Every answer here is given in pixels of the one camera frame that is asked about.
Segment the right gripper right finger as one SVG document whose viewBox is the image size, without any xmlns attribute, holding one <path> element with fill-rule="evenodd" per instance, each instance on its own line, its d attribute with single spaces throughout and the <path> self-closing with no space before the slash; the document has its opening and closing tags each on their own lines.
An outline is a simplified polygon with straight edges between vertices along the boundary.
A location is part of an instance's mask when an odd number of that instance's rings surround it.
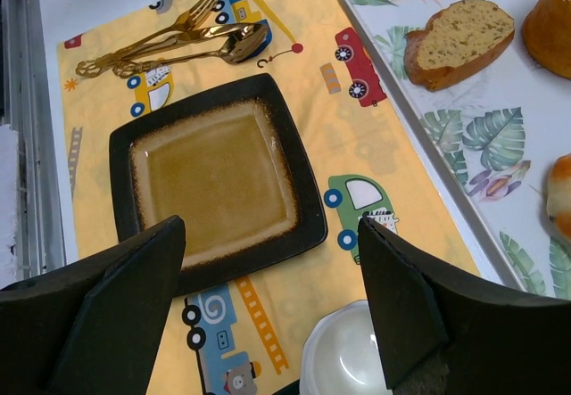
<svg viewBox="0 0 571 395">
<path fill-rule="evenodd" d="M 373 218 L 360 268 L 395 394 L 567 394 L 570 304 L 474 276 Z"/>
</svg>

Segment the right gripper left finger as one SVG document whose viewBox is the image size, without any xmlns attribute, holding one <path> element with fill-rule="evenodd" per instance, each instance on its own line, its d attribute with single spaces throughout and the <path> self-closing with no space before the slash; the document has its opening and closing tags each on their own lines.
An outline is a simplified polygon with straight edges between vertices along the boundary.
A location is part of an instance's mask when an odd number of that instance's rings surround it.
<svg viewBox="0 0 571 395">
<path fill-rule="evenodd" d="M 146 393 L 185 245 L 174 216 L 3 288 L 1 392 Z"/>
</svg>

